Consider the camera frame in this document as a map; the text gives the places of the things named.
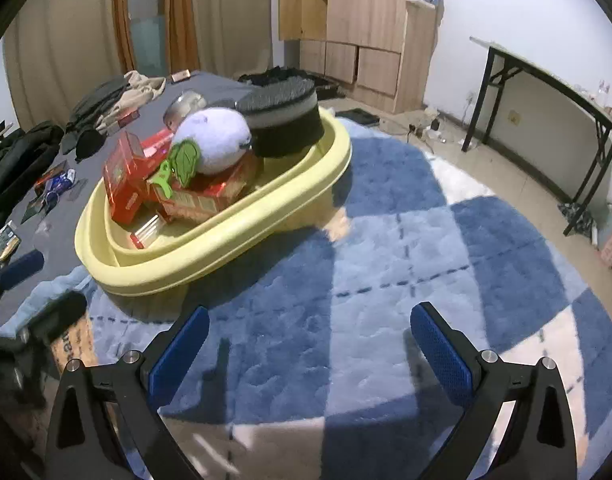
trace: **blue gripper pad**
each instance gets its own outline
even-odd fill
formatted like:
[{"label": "blue gripper pad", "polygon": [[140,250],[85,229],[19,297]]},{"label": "blue gripper pad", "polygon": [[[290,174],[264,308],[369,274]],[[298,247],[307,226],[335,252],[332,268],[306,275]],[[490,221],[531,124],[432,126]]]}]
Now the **blue gripper pad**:
[{"label": "blue gripper pad", "polygon": [[206,341],[210,321],[208,311],[199,307],[188,318],[148,376],[148,398],[152,406],[166,406]]},{"label": "blue gripper pad", "polygon": [[473,397],[470,370],[421,304],[410,313],[410,330],[450,401],[469,406]]}]

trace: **electrical socket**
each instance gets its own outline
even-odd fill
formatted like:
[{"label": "electrical socket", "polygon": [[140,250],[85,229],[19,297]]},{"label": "electrical socket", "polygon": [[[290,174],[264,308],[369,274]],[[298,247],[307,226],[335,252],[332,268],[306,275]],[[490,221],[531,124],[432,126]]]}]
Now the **electrical socket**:
[{"label": "electrical socket", "polygon": [[515,110],[510,110],[510,113],[508,114],[508,120],[511,121],[515,126],[519,126],[522,117],[520,114],[515,112]]}]

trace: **blue quilt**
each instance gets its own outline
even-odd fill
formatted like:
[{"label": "blue quilt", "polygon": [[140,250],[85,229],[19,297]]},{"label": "blue quilt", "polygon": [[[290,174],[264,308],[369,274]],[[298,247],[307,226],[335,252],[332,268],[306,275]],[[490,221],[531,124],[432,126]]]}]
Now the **blue quilt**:
[{"label": "blue quilt", "polygon": [[579,478],[590,478],[612,448],[612,322],[598,299],[490,189],[441,158],[344,125],[353,158],[326,225],[274,234],[147,301],[110,297],[75,272],[100,364],[145,348],[183,303],[202,305],[208,339],[160,414],[205,478],[414,479],[461,414],[410,333],[412,307],[431,301],[478,349],[510,362],[555,359]]}]

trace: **yellow tub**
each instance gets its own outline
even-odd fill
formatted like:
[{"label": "yellow tub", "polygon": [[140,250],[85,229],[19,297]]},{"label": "yellow tub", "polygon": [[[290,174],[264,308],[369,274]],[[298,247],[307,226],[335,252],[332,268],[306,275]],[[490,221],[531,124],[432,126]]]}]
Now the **yellow tub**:
[{"label": "yellow tub", "polygon": [[351,157],[346,129],[320,108],[324,136],[300,156],[264,162],[256,188],[228,209],[192,226],[174,222],[148,249],[131,248],[127,228],[110,218],[100,180],[75,230],[75,251],[104,290],[144,296],[192,282],[271,234],[339,179]]}]

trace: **curtain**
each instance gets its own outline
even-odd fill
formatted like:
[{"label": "curtain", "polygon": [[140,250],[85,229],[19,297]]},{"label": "curtain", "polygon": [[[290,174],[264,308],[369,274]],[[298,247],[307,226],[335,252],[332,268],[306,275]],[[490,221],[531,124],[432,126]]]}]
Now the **curtain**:
[{"label": "curtain", "polygon": [[93,88],[122,75],[112,0],[28,0],[4,35],[4,65],[19,125],[65,126]]},{"label": "curtain", "polygon": [[122,71],[126,73],[129,70],[135,70],[135,53],[132,49],[128,0],[113,0],[113,25],[115,25],[115,41]]},{"label": "curtain", "polygon": [[192,0],[164,0],[166,23],[166,61],[170,73],[180,70],[198,70],[195,22]]},{"label": "curtain", "polygon": [[270,0],[192,0],[202,70],[237,79],[272,64]]}]

